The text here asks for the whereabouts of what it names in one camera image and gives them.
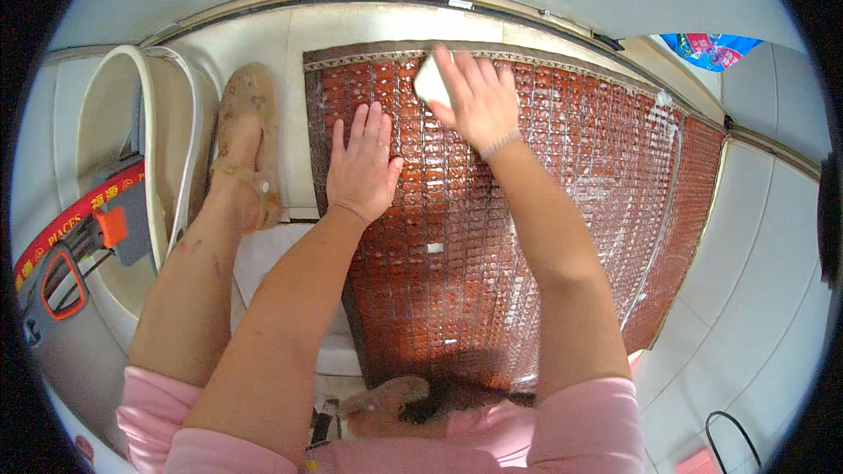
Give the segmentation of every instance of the pink shirt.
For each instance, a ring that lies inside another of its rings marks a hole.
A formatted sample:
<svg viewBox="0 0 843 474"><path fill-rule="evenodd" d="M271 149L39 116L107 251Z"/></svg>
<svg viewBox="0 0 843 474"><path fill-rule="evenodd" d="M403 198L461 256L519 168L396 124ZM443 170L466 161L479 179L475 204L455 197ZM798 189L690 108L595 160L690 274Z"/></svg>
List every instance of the pink shirt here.
<svg viewBox="0 0 843 474"><path fill-rule="evenodd" d="M635 385L597 379L559 390L534 410L511 403L455 413L445 439L335 441L300 469L243 439L181 428L201 390L126 368L117 421L142 472L644 472ZM526 465L526 467L508 467Z"/></svg>

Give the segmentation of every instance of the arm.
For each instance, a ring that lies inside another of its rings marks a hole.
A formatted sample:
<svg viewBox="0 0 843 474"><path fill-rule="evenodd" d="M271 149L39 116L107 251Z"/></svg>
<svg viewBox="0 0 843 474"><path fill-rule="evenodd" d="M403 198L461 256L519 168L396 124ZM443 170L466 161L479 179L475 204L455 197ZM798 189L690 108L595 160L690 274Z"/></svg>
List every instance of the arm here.
<svg viewBox="0 0 843 474"><path fill-rule="evenodd" d="M357 109L348 148L334 128L328 213L267 274L185 427L251 441L299 465L313 410L319 345L354 250L392 203L403 160L389 161L392 121Z"/></svg>
<svg viewBox="0 0 843 474"><path fill-rule="evenodd" d="M518 127L512 72L488 59L438 47L437 63L456 100L433 114L479 151ZM539 401L601 377L630 378L609 281L576 204L520 140L489 158L507 198L519 244L541 292Z"/></svg>

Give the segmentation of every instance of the orange clip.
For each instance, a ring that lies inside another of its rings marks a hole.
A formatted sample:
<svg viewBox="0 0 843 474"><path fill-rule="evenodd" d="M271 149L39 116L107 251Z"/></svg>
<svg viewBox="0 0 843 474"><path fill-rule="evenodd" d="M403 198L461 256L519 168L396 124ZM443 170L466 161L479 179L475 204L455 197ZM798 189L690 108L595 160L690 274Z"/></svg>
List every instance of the orange clip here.
<svg viewBox="0 0 843 474"><path fill-rule="evenodd" d="M44 288L46 287L47 279L50 278L50 272L52 271L53 266L56 265L56 260L59 258L64 258L64 262L68 265L70 273L73 275L73 278L76 279L76 287L79 290L79 300L75 300L68 307L62 308L59 311L53 311L50 307L50 303L47 301L49 297L44 296ZM44 307L47 309L47 312L50 313L50 316L53 317L54 320L62 321L69 316L74 316L85 306L85 301L88 300L88 297L85 296L85 288L82 286L82 278L82 275L73 271L73 265L66 253L58 251L56 256L50 260L50 263L47 265L47 270L44 272L44 283L41 284L41 300L44 302Z"/></svg>
<svg viewBox="0 0 843 474"><path fill-rule="evenodd" d="M126 211L123 210L122 205L108 212L97 208L94 210L94 217L100 222L100 228L103 230L103 245L106 248L113 248L129 235L129 229L126 226Z"/></svg>

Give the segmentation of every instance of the person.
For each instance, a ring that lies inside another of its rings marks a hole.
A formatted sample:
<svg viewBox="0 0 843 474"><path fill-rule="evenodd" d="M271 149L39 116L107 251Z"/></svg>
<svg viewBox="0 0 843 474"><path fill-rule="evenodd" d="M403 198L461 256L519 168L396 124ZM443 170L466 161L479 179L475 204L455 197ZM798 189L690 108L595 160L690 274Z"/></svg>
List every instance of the person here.
<svg viewBox="0 0 843 474"><path fill-rule="evenodd" d="M117 416L139 470L644 471L609 282L576 205L518 139L511 70L461 52L452 62L442 45L435 56L454 109L433 102L432 112L486 158L540 287L536 407L503 402L409 424L398 411L418 384L391 381L346 404L349 427L364 439L305 450L322 335L364 229L392 203L402 160L389 159L392 123L377 102L357 108L347 144L336 122L328 210L265 276L231 337L234 255L267 214L254 170L261 125L276 109L267 108L274 97L258 95L274 84L251 65L223 94L226 160L150 290L132 343Z"/></svg>

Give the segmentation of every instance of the left hand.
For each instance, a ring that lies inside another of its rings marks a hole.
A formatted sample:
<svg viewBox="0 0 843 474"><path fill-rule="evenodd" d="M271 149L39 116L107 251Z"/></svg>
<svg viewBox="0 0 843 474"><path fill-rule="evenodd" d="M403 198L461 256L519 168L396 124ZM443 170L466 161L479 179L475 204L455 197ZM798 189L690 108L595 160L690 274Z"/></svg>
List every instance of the left hand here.
<svg viewBox="0 0 843 474"><path fill-rule="evenodd" d="M392 205L404 159L389 160L391 136L392 120L379 102L357 107L347 148L343 145L345 123L341 119L334 123L326 188L329 207L348 208L368 225Z"/></svg>

